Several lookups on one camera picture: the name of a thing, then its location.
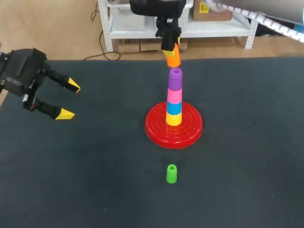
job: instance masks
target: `blue ring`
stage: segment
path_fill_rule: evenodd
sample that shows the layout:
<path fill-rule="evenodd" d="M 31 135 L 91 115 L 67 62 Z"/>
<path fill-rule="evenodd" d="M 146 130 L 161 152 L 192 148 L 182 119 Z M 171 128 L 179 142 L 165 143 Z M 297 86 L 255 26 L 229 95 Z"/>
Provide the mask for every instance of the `blue ring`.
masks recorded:
<path fill-rule="evenodd" d="M 170 115 L 178 115 L 181 113 L 182 102 L 178 104 L 171 104 L 167 101 L 167 113 Z"/>

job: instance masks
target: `red base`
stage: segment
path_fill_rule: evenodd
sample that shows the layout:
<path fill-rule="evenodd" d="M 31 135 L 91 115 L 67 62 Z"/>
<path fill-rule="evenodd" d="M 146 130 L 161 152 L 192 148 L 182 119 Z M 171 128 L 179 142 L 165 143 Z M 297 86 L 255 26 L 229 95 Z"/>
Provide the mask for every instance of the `red base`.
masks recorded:
<path fill-rule="evenodd" d="M 195 143 L 202 134 L 200 113 L 190 104 L 182 103 L 182 122 L 178 126 L 166 123 L 167 102 L 154 106 L 147 114 L 145 130 L 149 138 L 165 148 L 180 149 Z"/>

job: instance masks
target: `green cup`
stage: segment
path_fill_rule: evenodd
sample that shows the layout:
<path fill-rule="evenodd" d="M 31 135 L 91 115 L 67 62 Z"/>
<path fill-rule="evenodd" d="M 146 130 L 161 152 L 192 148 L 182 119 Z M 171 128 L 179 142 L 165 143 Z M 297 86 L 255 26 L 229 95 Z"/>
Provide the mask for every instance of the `green cup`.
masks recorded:
<path fill-rule="evenodd" d="M 169 184 L 174 184 L 177 181 L 177 168 L 175 165 L 168 166 L 166 180 Z"/>

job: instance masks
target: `purple ring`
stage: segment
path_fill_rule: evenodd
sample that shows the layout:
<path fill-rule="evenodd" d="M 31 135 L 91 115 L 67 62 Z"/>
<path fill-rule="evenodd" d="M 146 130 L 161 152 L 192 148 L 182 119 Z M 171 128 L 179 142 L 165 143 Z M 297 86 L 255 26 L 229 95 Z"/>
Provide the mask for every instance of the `purple ring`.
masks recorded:
<path fill-rule="evenodd" d="M 172 68 L 169 73 L 169 89 L 172 91 L 179 91 L 182 88 L 182 70 L 179 68 Z"/>

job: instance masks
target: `pink ring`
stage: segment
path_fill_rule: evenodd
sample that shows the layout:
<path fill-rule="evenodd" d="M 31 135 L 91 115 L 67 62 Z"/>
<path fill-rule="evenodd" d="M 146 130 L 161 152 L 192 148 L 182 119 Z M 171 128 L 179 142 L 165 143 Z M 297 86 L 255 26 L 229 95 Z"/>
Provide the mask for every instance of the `pink ring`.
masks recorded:
<path fill-rule="evenodd" d="M 173 105 L 179 104 L 182 101 L 182 89 L 179 91 L 172 91 L 168 89 L 167 101 Z"/>

